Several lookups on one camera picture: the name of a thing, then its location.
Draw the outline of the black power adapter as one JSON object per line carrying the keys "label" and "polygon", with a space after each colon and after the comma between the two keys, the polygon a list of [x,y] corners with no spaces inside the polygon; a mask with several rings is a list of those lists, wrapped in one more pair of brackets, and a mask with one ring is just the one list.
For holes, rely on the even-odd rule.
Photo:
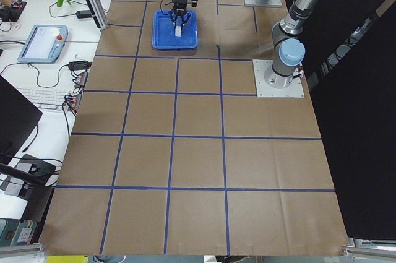
{"label": "black power adapter", "polygon": [[89,10],[79,10],[75,15],[78,19],[87,19],[92,17],[92,13]]}

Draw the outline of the near blue teach pendant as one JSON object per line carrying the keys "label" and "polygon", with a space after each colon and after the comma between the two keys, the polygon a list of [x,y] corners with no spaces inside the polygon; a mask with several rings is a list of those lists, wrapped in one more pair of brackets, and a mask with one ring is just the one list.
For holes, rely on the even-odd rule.
{"label": "near blue teach pendant", "polygon": [[34,25],[19,57],[20,63],[52,64],[60,56],[68,36],[65,25]]}

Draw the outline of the brown paper table cover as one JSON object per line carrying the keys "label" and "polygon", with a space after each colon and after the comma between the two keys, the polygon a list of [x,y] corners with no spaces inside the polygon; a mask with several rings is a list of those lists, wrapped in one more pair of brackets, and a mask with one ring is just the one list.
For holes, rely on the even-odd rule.
{"label": "brown paper table cover", "polygon": [[286,10],[199,0],[198,47],[152,47],[161,0],[112,0],[41,242],[52,255],[339,255],[310,97],[259,98]]}

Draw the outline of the white keyboard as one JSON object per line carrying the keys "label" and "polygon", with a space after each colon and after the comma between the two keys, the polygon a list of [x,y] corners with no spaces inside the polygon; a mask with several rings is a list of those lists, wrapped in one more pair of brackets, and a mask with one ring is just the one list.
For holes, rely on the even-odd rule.
{"label": "white keyboard", "polygon": [[71,93],[65,90],[21,86],[16,86],[16,89],[42,111],[62,111],[65,98],[72,97]]}

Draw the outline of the black monitor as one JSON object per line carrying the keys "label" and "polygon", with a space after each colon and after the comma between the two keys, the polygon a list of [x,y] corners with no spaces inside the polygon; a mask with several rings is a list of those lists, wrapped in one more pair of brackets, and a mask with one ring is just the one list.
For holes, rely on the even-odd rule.
{"label": "black monitor", "polygon": [[1,77],[1,163],[8,164],[33,132],[42,112]]}

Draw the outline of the black monitor stand base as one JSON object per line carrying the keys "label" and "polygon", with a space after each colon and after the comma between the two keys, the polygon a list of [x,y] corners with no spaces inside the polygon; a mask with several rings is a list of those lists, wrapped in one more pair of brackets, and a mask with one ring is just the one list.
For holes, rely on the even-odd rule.
{"label": "black monitor stand base", "polygon": [[45,185],[56,171],[56,166],[29,154],[16,167],[1,163],[1,173],[29,184]]}

